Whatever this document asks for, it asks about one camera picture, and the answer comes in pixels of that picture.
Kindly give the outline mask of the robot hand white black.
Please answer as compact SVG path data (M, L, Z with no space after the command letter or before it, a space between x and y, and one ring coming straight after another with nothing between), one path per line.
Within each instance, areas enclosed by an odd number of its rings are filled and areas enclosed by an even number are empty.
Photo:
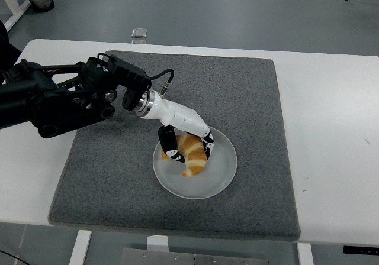
M162 99L156 91L144 93L139 100L136 114L143 119L158 119L163 126L159 128L158 137L163 152L171 159L183 163L185 157L178 150L174 129L201 138L206 157L210 157L214 139L210 128L191 108Z

